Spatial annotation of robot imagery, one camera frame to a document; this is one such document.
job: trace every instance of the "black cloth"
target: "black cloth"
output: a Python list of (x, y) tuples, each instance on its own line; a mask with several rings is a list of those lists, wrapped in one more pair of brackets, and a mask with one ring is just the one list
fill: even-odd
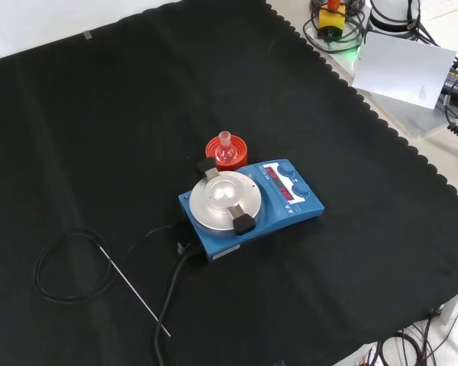
[[(182, 272), (173, 364), (329, 365), (458, 293), (458, 196), (259, 0), (183, 0), (0, 59), (0, 365), (153, 364), (155, 322), (119, 280), (64, 307), (34, 291), (41, 249), (75, 227), (116, 262), (179, 220), (221, 130), (251, 162), (289, 159), (325, 206)], [(178, 230), (125, 269), (158, 312)], [(74, 242), (44, 287), (89, 289), (106, 261)]]

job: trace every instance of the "white table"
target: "white table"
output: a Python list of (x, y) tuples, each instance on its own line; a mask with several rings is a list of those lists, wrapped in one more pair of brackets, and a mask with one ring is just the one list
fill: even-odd
[[(289, 21), (302, 37), (304, 36), (302, 33), (302, 25), (311, 16), (309, 10), (310, 0), (267, 0), (267, 2), (279, 15)], [(434, 29), (429, 27), (427, 29), (435, 37)], [(436, 41), (445, 47), (448, 46), (444, 43), (444, 40), (440, 42), (439, 39), (436, 39)], [(333, 67), (333, 71), (337, 72), (343, 80), (348, 82), (348, 84), (352, 84), (353, 79), (350, 74), (334, 61), (332, 57), (326, 53), (321, 53), (321, 56)], [(410, 145), (418, 149), (419, 154), (425, 156), (429, 163), (437, 168), (438, 174), (446, 177), (448, 184), (454, 186), (458, 191), (458, 136), (453, 135), (445, 127), (425, 138), (408, 138), (407, 134), (401, 130), (400, 121), (394, 120), (392, 116), (388, 115), (380, 105), (374, 102), (368, 92), (359, 91), (359, 94), (365, 98), (365, 102), (370, 105), (372, 110), (378, 113), (380, 118), (386, 120), (391, 128), (397, 130), (399, 136), (406, 138)], [(457, 314), (458, 295), (444, 305), (442, 319), (445, 323), (450, 323)], [(362, 346), (352, 355), (338, 362), (335, 366), (357, 364), (361, 357), (368, 352), (370, 347), (371, 345)]]

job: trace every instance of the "red bottle cap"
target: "red bottle cap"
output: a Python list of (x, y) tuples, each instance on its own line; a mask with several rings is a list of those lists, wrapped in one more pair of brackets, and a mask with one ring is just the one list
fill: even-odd
[(327, 0), (327, 8), (337, 10), (339, 9), (340, 0)]
[[(246, 143), (240, 137), (235, 135), (231, 135), (231, 142), (237, 150), (237, 157), (236, 160), (231, 162), (230, 164), (224, 164), (223, 162), (219, 162), (217, 159), (217, 169), (219, 172), (223, 172), (224, 170), (238, 170), (242, 166), (247, 165), (247, 146)], [(205, 156), (213, 156), (215, 157), (215, 150), (221, 144), (219, 136), (214, 137), (210, 140), (205, 147)]]

